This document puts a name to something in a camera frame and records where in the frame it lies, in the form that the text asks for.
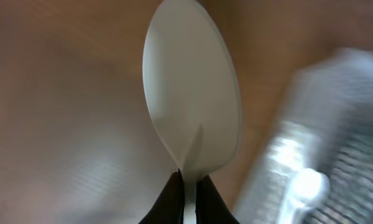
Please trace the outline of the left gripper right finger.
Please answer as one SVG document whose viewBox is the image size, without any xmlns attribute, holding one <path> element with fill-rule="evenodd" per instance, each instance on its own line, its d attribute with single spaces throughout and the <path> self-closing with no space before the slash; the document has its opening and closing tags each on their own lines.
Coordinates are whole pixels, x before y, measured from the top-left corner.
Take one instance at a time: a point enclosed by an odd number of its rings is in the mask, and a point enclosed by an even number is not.
<svg viewBox="0 0 373 224">
<path fill-rule="evenodd" d="M 197 224 L 239 224 L 207 175 L 196 185 Z"/>
</svg>

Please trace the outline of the white plastic spoon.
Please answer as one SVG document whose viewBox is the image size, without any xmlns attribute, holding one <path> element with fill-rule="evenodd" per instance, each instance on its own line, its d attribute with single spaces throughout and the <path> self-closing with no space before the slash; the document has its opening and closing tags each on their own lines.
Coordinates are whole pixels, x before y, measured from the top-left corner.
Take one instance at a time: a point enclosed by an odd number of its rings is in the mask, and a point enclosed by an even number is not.
<svg viewBox="0 0 373 224">
<path fill-rule="evenodd" d="M 321 172 L 305 168 L 290 180 L 277 224 L 300 224 L 307 213 L 317 208 L 330 189 L 329 178 Z"/>
<path fill-rule="evenodd" d="M 242 135 L 233 61 L 199 2 L 159 4 L 145 38 L 142 79 L 152 123 L 182 175 L 183 223 L 197 223 L 197 182 L 232 160 Z"/>
</svg>

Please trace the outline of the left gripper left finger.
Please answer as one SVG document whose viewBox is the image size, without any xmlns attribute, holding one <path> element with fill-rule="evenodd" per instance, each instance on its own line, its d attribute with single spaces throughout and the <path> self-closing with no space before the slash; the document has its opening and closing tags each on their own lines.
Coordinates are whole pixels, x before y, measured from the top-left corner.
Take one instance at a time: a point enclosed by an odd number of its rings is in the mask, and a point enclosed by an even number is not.
<svg viewBox="0 0 373 224">
<path fill-rule="evenodd" d="M 173 172 L 148 214 L 139 224 L 182 224 L 185 205 L 180 170 Z"/>
</svg>

